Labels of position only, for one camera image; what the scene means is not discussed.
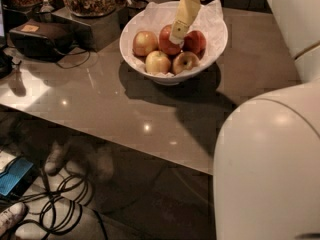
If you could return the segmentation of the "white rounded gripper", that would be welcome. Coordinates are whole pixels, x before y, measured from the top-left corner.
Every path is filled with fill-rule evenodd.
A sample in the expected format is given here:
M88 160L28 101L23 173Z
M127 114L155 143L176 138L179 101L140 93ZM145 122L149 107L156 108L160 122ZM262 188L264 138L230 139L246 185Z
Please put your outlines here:
M169 40L173 44L180 45L184 42L184 37L187 35L190 26L195 21L200 8L200 0L179 1L169 36Z

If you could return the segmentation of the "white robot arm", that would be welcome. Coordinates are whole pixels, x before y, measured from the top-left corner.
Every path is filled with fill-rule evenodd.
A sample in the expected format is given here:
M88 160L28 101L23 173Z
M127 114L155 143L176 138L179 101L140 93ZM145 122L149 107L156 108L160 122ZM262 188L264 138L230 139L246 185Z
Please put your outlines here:
M267 0L300 84L240 105L213 162L216 240L320 240L320 0Z

